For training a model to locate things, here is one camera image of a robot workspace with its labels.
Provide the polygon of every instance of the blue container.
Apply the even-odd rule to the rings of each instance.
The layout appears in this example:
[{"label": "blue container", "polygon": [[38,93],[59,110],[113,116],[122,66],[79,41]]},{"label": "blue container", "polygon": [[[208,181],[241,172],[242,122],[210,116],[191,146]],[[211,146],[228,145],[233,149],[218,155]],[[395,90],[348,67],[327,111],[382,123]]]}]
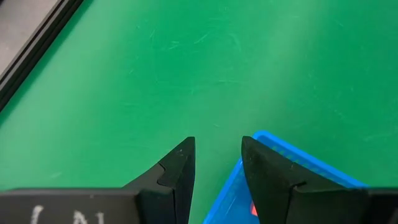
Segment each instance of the blue container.
[{"label": "blue container", "polygon": [[[366,184],[351,178],[291,144],[280,140],[267,131],[258,131],[254,134],[253,138],[291,161],[340,185],[345,187],[367,187]],[[252,214],[251,206],[252,199],[246,179],[244,178],[242,159],[239,159],[203,223],[258,224],[259,220],[257,216]]]}]

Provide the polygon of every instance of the green surface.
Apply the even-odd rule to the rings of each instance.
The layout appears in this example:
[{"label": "green surface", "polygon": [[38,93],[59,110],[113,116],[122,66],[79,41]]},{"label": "green surface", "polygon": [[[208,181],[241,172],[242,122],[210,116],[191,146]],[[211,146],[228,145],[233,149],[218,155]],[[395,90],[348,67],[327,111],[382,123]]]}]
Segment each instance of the green surface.
[{"label": "green surface", "polygon": [[120,187],[197,139],[192,223],[266,129],[398,184],[398,2],[86,0],[0,114],[0,188]]}]

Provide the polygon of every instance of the black plastic part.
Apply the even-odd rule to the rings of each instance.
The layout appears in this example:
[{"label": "black plastic part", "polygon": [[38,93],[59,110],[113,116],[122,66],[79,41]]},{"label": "black plastic part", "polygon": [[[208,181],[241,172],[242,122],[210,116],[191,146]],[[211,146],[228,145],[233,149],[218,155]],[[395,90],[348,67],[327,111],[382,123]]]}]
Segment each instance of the black plastic part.
[{"label": "black plastic part", "polygon": [[398,223],[397,189],[347,189],[251,137],[242,158],[260,223]]},{"label": "black plastic part", "polygon": [[190,137],[121,189],[2,192],[0,223],[186,224],[194,180],[195,139]]},{"label": "black plastic part", "polygon": [[0,111],[50,47],[83,0],[58,0],[23,48],[0,75]]}]

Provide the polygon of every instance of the white marking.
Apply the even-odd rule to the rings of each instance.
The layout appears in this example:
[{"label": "white marking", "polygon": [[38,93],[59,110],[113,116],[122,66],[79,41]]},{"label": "white marking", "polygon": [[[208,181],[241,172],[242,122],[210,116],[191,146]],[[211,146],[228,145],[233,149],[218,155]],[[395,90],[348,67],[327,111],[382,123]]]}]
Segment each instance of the white marking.
[{"label": "white marking", "polygon": [[98,217],[98,224],[105,224],[104,213],[98,212],[95,216]]},{"label": "white marking", "polygon": [[87,224],[87,220],[81,212],[75,211],[75,215],[73,216],[73,224]]},{"label": "white marking", "polygon": [[30,219],[30,224],[37,224],[37,221],[39,220],[40,212],[42,212],[43,209],[44,209],[44,207],[41,205],[36,205],[33,208],[32,218]]}]

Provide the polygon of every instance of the red object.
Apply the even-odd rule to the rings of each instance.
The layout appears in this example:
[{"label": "red object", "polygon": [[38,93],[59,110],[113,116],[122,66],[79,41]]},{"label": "red object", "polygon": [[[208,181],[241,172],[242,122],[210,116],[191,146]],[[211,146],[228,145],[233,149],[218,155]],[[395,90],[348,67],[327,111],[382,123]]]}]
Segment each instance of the red object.
[{"label": "red object", "polygon": [[256,208],[255,208],[253,202],[252,202],[251,205],[250,205],[250,211],[251,211],[252,215],[257,216],[257,210],[256,210]]}]

